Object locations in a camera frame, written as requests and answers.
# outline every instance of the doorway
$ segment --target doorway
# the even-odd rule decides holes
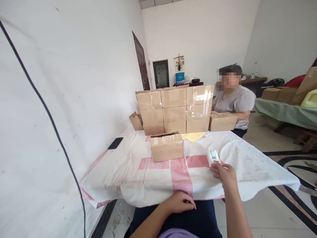
[[[133,34],[133,39],[134,39],[136,55],[138,57],[138,63],[139,63],[139,68],[140,68],[140,73],[141,73],[143,89],[150,90],[148,72],[146,70],[146,62],[145,62],[145,57],[144,57],[144,50],[143,50],[143,47],[141,46],[138,38],[136,38],[136,36],[133,32],[132,32],[132,34]]]
[[[169,87],[168,60],[154,61],[153,69],[156,88]]]

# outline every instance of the white wall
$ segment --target white wall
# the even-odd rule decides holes
[[[142,10],[151,73],[153,61],[185,57],[185,75],[215,84],[217,69],[243,65],[260,0],[185,0]]]
[[[139,1],[4,0],[0,19],[80,179],[137,109],[143,88],[132,31],[148,61]],[[0,236],[83,237],[66,158],[2,31],[0,52]],[[86,201],[87,236],[101,210]]]
[[[262,0],[243,71],[288,82],[313,64],[316,39],[316,0]]]

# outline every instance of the poster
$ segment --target poster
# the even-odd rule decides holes
[[[175,72],[178,72],[178,61],[180,61],[181,64],[181,71],[185,70],[184,56],[179,56],[174,58]]]

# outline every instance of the black phone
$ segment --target black phone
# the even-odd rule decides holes
[[[118,138],[116,138],[116,139],[112,142],[112,144],[109,146],[108,149],[116,149],[122,140],[123,140],[123,137],[118,137]]]

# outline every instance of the white tablecloth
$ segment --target white tablecloth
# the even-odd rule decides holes
[[[212,176],[206,157],[210,145],[237,173],[241,199],[265,187],[285,184],[298,190],[298,178],[231,131],[209,132],[195,143],[184,141],[185,158],[154,163],[150,138],[130,125],[117,149],[105,151],[82,178],[80,186],[98,208],[117,198],[136,207],[158,204],[182,190],[194,200],[224,197],[221,181]]]

